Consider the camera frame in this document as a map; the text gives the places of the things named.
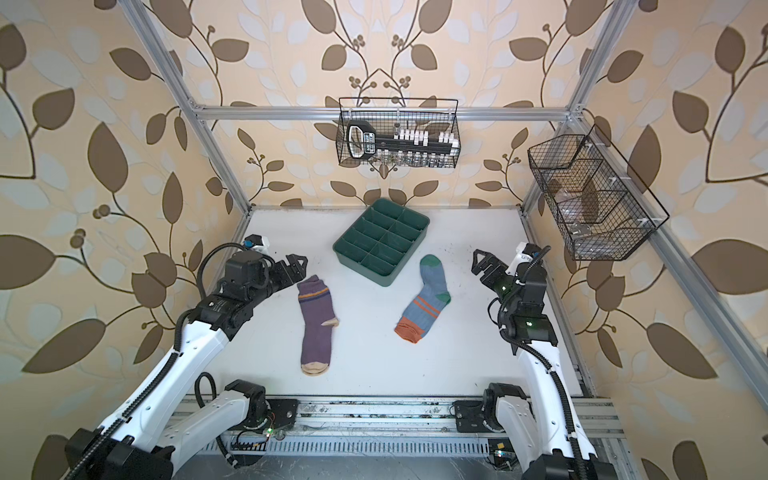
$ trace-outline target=wire basket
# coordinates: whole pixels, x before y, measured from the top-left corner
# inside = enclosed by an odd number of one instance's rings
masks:
[[[339,165],[455,168],[462,149],[457,108],[458,100],[446,98],[340,98]]]
[[[566,134],[528,149],[528,163],[574,260],[626,260],[669,219],[669,212],[627,162],[606,161],[603,134]],[[646,192],[664,212],[650,212],[633,195]]]

